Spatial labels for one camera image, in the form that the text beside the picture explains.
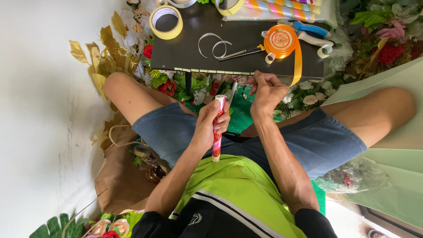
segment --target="denim shorts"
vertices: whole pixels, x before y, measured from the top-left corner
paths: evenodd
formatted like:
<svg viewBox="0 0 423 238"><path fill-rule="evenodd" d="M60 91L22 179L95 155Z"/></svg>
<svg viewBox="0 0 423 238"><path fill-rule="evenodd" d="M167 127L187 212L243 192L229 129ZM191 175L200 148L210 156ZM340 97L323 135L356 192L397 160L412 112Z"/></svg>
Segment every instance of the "denim shorts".
<svg viewBox="0 0 423 238"><path fill-rule="evenodd" d="M175 102L140 117L132 129L173 168L188 147L196 122L196 117L185 113ZM325 175L367 150L356 134L320 108L303 120L279 130L310 179ZM210 149L204 158L210 157L211 152ZM221 154L245 156L275 181L258 136L241 143L223 136Z"/></svg>

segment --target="hand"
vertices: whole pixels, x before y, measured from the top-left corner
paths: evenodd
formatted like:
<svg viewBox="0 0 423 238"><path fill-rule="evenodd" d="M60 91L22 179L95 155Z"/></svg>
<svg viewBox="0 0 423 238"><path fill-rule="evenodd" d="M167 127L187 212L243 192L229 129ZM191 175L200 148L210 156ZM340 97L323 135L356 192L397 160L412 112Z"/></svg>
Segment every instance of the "hand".
<svg viewBox="0 0 423 238"><path fill-rule="evenodd" d="M223 106L223 114L219 116L217 123L213 125L213 119L219 113L219 104L220 102L217 100L211 101L200 109L198 115L197 125L190 145L198 150L203 150L204 153L213 145L213 132L220 134L228 129L231 117L229 116L229 103L226 100Z"/></svg>
<svg viewBox="0 0 423 238"><path fill-rule="evenodd" d="M248 83L253 84L250 96L255 94L250 109L253 119L258 116L273 117L273 110L287 93L288 87L276 75L261 73L258 70L254 73L254 79Z"/></svg>

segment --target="black table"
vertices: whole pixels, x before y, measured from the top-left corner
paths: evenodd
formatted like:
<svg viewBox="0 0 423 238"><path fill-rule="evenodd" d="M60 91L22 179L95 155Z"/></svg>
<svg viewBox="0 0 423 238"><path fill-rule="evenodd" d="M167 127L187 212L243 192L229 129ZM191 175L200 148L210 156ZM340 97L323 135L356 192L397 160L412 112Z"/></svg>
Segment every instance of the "black table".
<svg viewBox="0 0 423 238"><path fill-rule="evenodd" d="M225 61L219 61L212 55L214 44L219 42L219 38L215 36L207 36L200 41L200 48L203 57L198 51L198 40L206 33L214 33L224 41L229 41L232 45L227 44L227 55L249 49L259 44L263 44L261 32L269 30L274 26L275 22L225 22L217 11L216 7L211 4L194 3L188 8L178 9L183 20L182 32L175 38L163 40L158 37L154 39L153 54L151 57L151 68L160 70L194 69L200 72L223 73L226 74L242 74L250 75L255 70L264 73L273 73L281 77L290 77L294 75L294 53L284 59L275 59L272 64L267 64L264 60L267 53L262 51L238 58ZM160 19L169 16L172 21L172 15L164 15ZM169 30L173 27L169 21L161 20L157 22L157 29ZM309 35L323 38L312 32ZM323 59L318 57L318 46L311 45L302 40L299 41L302 52L302 81L308 79L323 78ZM219 44L214 50L216 56L221 56L225 50L224 44ZM191 73L186 71L186 87L187 93L191 89Z"/></svg>

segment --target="floor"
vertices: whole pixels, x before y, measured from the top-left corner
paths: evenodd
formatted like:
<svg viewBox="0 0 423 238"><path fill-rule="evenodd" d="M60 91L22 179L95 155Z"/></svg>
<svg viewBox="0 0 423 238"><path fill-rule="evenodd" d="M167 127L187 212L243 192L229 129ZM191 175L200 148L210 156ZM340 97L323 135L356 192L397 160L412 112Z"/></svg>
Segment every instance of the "floor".
<svg viewBox="0 0 423 238"><path fill-rule="evenodd" d="M339 238L368 238L371 229L376 229L390 238L400 238L365 219L358 205L347 201L341 194L326 194L326 217Z"/></svg>

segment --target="brown paper bag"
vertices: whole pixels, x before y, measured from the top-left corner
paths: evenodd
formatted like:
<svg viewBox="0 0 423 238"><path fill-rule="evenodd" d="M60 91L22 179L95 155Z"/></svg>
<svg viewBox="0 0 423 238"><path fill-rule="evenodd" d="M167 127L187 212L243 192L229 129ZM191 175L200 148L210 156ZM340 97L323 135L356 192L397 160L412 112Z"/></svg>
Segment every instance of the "brown paper bag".
<svg viewBox="0 0 423 238"><path fill-rule="evenodd" d="M127 128L116 144L135 141L139 135ZM105 162L95 179L100 208L104 213L118 215L122 211L144 209L156 184L147 180L146 172L134 166L131 145L112 144L104 151Z"/></svg>

